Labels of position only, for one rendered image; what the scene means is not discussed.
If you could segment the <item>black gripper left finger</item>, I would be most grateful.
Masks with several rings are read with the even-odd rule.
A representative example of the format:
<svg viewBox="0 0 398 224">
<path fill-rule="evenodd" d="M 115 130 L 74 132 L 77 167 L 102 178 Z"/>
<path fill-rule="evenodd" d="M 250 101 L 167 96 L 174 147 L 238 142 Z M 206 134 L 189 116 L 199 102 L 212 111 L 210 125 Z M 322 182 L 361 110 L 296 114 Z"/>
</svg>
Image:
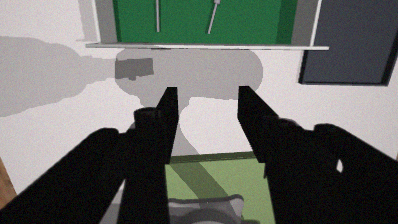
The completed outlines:
<svg viewBox="0 0 398 224">
<path fill-rule="evenodd" d="M 170 224 L 165 165 L 179 121 L 177 87 L 133 114 L 124 133 L 88 135 L 0 209 L 0 224 L 99 224 L 124 180 L 116 224 Z"/>
</svg>

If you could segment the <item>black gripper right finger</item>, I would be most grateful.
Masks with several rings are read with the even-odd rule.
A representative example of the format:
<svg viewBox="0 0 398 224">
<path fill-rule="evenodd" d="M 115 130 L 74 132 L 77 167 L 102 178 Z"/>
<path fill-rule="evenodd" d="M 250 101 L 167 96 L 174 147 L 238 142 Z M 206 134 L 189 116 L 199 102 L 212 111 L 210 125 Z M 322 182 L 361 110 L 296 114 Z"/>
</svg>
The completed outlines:
<svg viewBox="0 0 398 224">
<path fill-rule="evenodd" d="M 281 118 L 249 86 L 237 119 L 265 163 L 275 224 L 398 224 L 397 160 L 334 124 Z"/>
</svg>

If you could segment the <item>blue-handled deburring tool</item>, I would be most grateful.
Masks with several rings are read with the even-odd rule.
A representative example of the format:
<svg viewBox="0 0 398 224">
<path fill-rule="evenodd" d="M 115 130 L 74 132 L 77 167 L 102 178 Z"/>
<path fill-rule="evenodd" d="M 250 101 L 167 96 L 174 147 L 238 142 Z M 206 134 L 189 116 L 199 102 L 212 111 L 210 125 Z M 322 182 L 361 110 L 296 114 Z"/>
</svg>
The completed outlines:
<svg viewBox="0 0 398 224">
<path fill-rule="evenodd" d="M 213 3 L 215 3 L 215 6 L 214 6 L 213 14 L 212 14 L 212 17 L 211 17 L 211 21 L 210 21 L 210 25 L 209 25 L 209 29 L 208 29 L 208 34 L 210 34 L 210 31 L 211 31 L 211 28 L 212 28 L 212 24 L 213 24 L 213 20 L 214 20 L 214 16 L 215 16 L 216 9 L 217 9 L 217 5 L 220 5 L 220 1 L 221 0 L 214 0 L 214 2 L 213 2 Z"/>
</svg>

